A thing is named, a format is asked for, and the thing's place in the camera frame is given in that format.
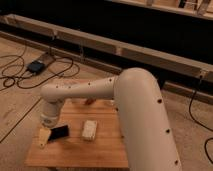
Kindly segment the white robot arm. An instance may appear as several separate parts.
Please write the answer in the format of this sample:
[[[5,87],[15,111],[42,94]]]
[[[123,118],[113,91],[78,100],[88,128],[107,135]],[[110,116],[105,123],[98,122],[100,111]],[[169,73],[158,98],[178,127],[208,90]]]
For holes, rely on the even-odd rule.
[[[68,98],[109,99],[115,102],[130,171],[182,171],[182,165],[157,79],[142,68],[72,85],[48,83],[40,120],[53,127]]]

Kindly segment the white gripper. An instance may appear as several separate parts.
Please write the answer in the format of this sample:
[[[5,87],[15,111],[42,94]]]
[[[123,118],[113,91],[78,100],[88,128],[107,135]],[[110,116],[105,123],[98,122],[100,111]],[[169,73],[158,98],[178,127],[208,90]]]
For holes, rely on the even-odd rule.
[[[63,104],[61,102],[44,102],[43,112],[40,115],[41,124],[48,128],[56,126],[60,118],[62,106]]]

